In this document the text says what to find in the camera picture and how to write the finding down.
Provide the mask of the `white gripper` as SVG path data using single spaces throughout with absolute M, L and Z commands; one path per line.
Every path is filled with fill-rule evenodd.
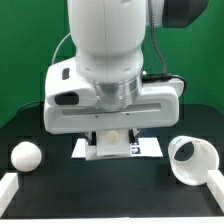
M 88 132 L 84 136 L 89 146 L 97 145 L 96 131 L 130 129 L 129 143 L 134 144 L 144 128 L 178 121 L 183 92 L 184 82 L 178 78 L 110 84 L 79 78 L 47 80 L 44 124 L 53 134 Z

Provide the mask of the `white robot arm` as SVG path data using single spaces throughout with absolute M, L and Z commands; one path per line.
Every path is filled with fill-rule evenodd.
M 49 67 L 44 124 L 48 132 L 172 126 L 183 81 L 143 73 L 147 28 L 185 28 L 209 0 L 67 0 L 73 58 Z

